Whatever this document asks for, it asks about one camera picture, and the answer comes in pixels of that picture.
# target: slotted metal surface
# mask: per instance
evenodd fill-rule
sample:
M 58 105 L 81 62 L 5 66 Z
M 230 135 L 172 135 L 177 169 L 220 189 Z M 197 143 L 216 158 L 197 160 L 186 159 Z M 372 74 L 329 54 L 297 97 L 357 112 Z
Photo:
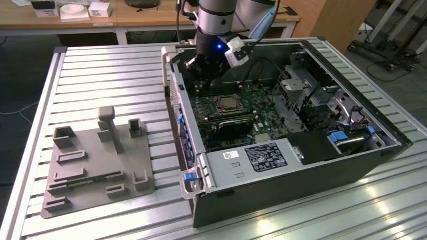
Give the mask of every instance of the slotted metal surface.
M 20 169 L 26 171 L 28 179 L 21 189 L 13 189 L 13 194 L 21 195 L 17 203 L 8 206 L 9 217 L 0 236 L 30 240 L 425 238 L 425 128 L 328 43 L 314 38 L 308 41 L 415 142 L 395 160 L 355 184 L 194 229 L 190 207 L 181 198 L 178 162 L 161 87 L 164 45 L 69 48 L 66 54 L 54 57 L 53 94 L 46 99 L 40 136 L 29 146 L 36 149 L 33 157 L 28 159 L 26 169 Z M 116 107 L 116 124 L 134 118 L 146 123 L 156 191 L 45 220 L 40 211 L 53 129 L 60 126 L 72 126 L 74 131 L 97 128 L 96 108 L 109 105 Z

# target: circuit board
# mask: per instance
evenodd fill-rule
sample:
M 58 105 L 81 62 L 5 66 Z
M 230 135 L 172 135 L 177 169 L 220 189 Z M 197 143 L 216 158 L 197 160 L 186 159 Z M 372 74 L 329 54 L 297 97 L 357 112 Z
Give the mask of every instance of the circuit board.
M 232 94 L 194 96 L 190 99 L 208 153 L 288 135 L 284 119 L 274 110 L 269 96 L 270 90 L 262 85 L 245 84 Z

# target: small white container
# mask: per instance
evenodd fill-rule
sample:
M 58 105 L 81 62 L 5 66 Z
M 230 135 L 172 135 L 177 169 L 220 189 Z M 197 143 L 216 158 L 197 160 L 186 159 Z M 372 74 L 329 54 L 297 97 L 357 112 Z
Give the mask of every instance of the small white container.
M 90 20 L 88 9 L 77 4 L 68 4 L 60 8 L 60 21 L 62 23 Z
M 32 1 L 30 4 L 37 18 L 52 18 L 60 16 L 54 1 Z
M 90 17 L 109 18 L 112 14 L 112 7 L 108 2 L 92 2 L 88 8 L 88 14 Z

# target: white object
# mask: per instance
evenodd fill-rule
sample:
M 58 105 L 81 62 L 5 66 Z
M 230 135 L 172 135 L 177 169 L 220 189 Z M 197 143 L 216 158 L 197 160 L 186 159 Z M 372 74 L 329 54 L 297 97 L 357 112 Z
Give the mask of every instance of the white object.
M 54 0 L 60 7 L 68 4 L 78 4 L 84 7 L 89 7 L 90 3 L 102 3 L 106 1 L 108 0 Z
M 62 23 L 90 20 L 88 9 L 77 4 L 68 4 L 60 8 L 60 20 Z
M 24 7 L 24 6 L 29 6 L 32 3 L 29 2 L 29 0 L 10 0 L 16 6 L 18 7 Z
M 249 61 L 249 57 L 246 55 L 244 57 L 237 56 L 237 52 L 241 51 L 244 45 L 244 42 L 237 36 L 226 43 L 229 50 L 225 52 L 225 58 L 232 68 L 241 66 Z
M 109 18 L 112 14 L 110 4 L 106 2 L 92 2 L 88 14 L 90 17 Z
M 373 28 L 367 25 L 365 23 L 361 24 L 359 31 L 356 32 L 355 36 L 353 36 L 353 40 L 357 40 L 360 43 L 363 43 L 368 37 L 368 35 L 371 34 Z

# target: power supply label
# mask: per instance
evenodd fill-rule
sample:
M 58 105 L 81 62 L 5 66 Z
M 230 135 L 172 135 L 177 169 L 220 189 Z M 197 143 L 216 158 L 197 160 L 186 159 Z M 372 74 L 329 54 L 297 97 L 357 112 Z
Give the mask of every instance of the power supply label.
M 245 148 L 245 154 L 254 172 L 260 173 L 288 165 L 274 143 Z

